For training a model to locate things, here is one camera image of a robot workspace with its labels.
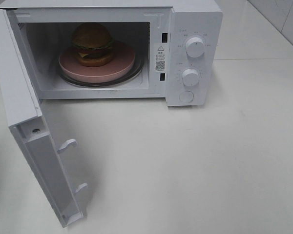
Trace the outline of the round white door button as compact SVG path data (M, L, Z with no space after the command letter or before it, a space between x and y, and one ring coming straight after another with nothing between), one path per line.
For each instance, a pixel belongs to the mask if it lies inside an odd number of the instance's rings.
M194 94L191 91L184 91L179 95L179 100L183 103L191 103L194 99Z

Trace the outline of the white timer knob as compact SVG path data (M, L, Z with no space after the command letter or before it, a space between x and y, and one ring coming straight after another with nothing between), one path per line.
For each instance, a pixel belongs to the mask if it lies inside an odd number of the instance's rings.
M200 72L196 69L186 69L182 73L183 84L187 87L195 86L200 81Z

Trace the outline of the pink round plate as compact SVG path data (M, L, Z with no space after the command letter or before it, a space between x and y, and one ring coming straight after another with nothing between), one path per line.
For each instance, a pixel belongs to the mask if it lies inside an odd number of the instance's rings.
M112 81L128 73L136 59L134 49L123 42L114 42L113 49L114 58L111 62L99 67L86 67L78 63L72 46L60 55L59 64L66 75L78 81L90 83Z

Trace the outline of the white microwave oven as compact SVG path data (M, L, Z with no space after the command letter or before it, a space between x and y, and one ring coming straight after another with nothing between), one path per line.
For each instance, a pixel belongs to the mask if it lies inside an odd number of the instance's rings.
M213 0L4 0L0 87L8 127L60 224L82 219L45 99L205 103L223 13Z

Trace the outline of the burger with lettuce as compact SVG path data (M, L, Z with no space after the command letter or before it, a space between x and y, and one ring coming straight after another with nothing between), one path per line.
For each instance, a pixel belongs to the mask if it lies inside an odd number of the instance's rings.
M113 38L101 24L88 22L79 25L71 38L74 56L86 67L99 67L114 58Z

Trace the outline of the glass microwave turntable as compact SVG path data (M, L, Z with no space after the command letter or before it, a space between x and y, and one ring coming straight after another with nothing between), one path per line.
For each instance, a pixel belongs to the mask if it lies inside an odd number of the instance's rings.
M60 67L59 62L57 64L57 74L65 82L68 82L68 83L75 85L75 86L87 87L87 88L103 88L103 87L112 87L114 85L121 85L123 83L128 82L131 79L134 79L136 76L138 76L141 73L143 66L144 66L144 59L138 57L138 60L134 62L133 67L124 76L117 78L115 80L112 80L112 81L99 82L99 83L78 81L76 79L71 78L70 76L68 76L64 73L64 71Z

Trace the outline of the white warning label sticker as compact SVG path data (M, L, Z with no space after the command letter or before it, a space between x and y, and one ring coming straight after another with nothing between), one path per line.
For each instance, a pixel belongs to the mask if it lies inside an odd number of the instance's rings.
M164 43L154 44L154 70L156 72L166 71L167 45Z

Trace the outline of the white upper microwave knob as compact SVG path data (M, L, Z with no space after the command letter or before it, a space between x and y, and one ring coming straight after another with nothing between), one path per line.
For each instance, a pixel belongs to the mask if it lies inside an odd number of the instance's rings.
M198 58L205 53L206 42L201 36L194 35L187 39L185 46L189 57Z

